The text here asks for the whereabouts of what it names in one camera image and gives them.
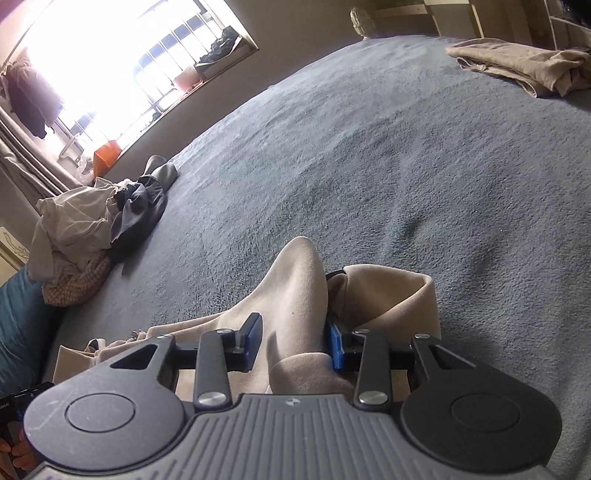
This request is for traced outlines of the person left hand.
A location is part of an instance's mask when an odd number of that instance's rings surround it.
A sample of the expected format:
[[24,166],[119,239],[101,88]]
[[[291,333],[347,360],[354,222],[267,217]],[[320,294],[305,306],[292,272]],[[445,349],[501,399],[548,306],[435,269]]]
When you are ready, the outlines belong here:
[[8,474],[10,469],[20,469],[30,473],[37,467],[35,455],[26,440],[24,431],[19,432],[18,440],[10,446],[3,438],[0,439],[1,473]]

